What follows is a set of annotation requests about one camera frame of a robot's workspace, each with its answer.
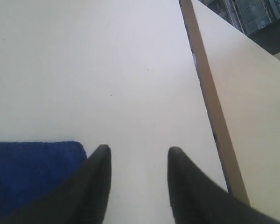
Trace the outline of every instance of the blue towel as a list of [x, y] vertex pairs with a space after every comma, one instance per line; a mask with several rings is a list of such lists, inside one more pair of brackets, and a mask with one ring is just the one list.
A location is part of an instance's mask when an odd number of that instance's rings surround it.
[[0, 142], [0, 217], [49, 193], [85, 160], [78, 142]]

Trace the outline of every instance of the blue cloth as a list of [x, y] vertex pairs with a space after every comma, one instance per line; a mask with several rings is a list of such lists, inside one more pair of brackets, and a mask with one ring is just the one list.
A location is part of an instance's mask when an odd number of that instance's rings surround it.
[[85, 160], [78, 142], [0, 142], [0, 217], [49, 193]]

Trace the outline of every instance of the wooden edge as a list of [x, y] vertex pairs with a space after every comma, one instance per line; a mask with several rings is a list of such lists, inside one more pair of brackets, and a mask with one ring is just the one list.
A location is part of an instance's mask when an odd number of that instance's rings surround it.
[[194, 50], [198, 75], [201, 82], [204, 101], [208, 110], [213, 131], [217, 137], [217, 149], [222, 162], [225, 175], [229, 180], [232, 194], [250, 205], [244, 181], [238, 166], [232, 141], [228, 132], [220, 100], [215, 87], [214, 79], [207, 59], [202, 36], [199, 30], [192, 0], [179, 0], [185, 26], [188, 30], [188, 38]]

